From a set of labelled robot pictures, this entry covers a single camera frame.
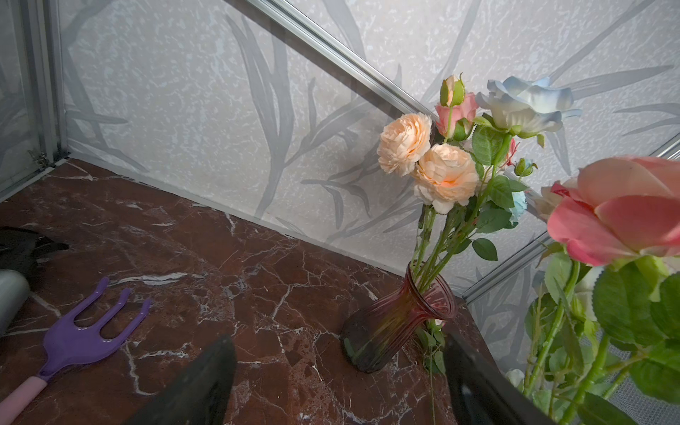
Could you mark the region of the red glass vase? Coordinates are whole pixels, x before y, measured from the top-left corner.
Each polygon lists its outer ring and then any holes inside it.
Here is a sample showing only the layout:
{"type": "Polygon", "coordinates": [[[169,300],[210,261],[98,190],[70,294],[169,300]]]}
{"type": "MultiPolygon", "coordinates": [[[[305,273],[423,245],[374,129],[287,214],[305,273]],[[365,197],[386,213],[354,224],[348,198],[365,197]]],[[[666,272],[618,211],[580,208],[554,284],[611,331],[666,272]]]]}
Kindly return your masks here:
{"type": "Polygon", "coordinates": [[[339,340],[350,364],[371,374],[384,368],[425,322],[448,322],[455,315],[455,296],[446,281],[439,276],[420,291],[408,268],[400,289],[345,321],[339,340]]]}

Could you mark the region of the small pink rose stem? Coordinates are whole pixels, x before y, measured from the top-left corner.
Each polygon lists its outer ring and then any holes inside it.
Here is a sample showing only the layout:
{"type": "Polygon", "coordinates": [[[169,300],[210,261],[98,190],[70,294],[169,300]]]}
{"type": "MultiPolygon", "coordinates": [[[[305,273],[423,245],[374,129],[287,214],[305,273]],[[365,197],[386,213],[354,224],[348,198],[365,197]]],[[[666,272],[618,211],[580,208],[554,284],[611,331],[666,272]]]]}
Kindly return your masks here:
{"type": "Polygon", "coordinates": [[[438,122],[436,124],[439,134],[445,139],[456,142],[467,139],[472,131],[476,118],[476,95],[468,93],[458,106],[436,105],[438,122]]]}

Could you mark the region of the white blue rose stem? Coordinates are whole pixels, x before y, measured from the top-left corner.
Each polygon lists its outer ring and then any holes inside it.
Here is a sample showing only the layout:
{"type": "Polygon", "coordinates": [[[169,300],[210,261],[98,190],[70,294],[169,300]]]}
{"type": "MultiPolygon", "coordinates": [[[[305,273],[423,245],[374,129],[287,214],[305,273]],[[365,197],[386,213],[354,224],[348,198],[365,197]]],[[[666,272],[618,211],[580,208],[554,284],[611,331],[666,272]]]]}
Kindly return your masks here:
{"type": "Polygon", "coordinates": [[[468,247],[484,260],[497,260],[488,235],[511,228],[512,193],[526,191],[522,179],[502,171],[512,138],[517,143],[562,129],[566,118],[577,115],[571,90],[554,89],[545,81],[509,77],[491,80],[485,93],[476,95],[478,109],[471,136],[462,148],[476,161],[479,186],[464,207],[456,207],[434,221],[423,274],[416,277],[420,291],[427,290],[447,263],[468,247]]]}

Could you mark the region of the peach rose stem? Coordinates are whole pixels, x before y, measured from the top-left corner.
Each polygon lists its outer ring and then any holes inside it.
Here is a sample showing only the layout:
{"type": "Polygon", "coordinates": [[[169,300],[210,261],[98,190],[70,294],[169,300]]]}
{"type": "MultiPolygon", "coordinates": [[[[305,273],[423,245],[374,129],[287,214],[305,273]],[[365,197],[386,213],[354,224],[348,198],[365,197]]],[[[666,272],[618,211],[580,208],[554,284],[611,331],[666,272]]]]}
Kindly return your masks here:
{"type": "MultiPolygon", "coordinates": [[[[467,93],[471,92],[462,79],[451,75],[442,81],[437,104],[458,106],[467,93]]],[[[414,194],[423,202],[419,236],[410,262],[414,277],[423,274],[437,216],[466,206],[479,186],[476,161],[462,148],[469,137],[459,142],[445,139],[437,130],[437,122],[438,115],[437,120],[432,120],[424,113],[404,114],[384,127],[376,150],[382,171],[412,177],[414,194]]]]}

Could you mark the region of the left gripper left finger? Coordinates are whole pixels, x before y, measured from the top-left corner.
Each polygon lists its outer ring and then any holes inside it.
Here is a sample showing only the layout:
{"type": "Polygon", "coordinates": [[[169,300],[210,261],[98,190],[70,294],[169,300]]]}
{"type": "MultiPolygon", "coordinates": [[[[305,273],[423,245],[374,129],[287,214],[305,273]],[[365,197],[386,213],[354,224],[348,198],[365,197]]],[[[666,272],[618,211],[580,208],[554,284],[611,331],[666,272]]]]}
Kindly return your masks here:
{"type": "Polygon", "coordinates": [[[222,336],[127,423],[222,424],[236,372],[235,346],[222,336]]]}

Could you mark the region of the light blue flower stem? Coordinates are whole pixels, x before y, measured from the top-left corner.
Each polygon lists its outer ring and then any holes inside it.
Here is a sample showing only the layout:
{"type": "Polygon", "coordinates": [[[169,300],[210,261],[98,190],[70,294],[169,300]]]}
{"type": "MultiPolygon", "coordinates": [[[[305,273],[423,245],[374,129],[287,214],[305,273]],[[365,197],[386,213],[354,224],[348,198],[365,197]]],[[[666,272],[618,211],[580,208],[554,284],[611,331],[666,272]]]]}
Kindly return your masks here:
{"type": "Polygon", "coordinates": [[[516,225],[519,223],[520,218],[526,212],[528,203],[526,194],[524,191],[517,191],[512,193],[514,205],[510,209],[511,218],[510,223],[516,225]]]}

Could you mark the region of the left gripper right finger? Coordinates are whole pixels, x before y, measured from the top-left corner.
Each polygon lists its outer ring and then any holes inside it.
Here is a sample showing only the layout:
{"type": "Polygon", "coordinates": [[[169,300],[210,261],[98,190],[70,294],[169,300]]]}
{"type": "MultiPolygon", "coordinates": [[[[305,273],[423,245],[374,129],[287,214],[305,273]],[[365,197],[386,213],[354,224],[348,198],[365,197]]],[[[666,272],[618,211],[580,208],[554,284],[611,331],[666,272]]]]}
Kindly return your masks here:
{"type": "Polygon", "coordinates": [[[457,334],[446,335],[446,379],[458,424],[552,424],[546,414],[457,334]]]}

